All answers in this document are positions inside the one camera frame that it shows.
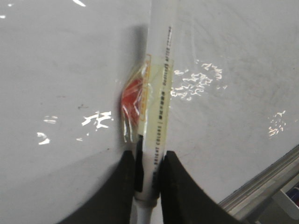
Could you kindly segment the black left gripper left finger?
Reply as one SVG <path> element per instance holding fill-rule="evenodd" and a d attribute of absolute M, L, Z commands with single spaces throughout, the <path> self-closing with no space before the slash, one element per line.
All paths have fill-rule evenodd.
<path fill-rule="evenodd" d="M 135 160 L 125 151 L 103 186 L 61 224 L 129 224 L 134 194 Z"/>

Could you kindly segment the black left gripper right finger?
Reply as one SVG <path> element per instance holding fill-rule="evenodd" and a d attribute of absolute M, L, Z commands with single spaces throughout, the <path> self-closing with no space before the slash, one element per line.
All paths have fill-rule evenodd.
<path fill-rule="evenodd" d="M 192 179 L 176 153 L 167 151 L 159 172 L 164 224 L 240 224 Z"/>

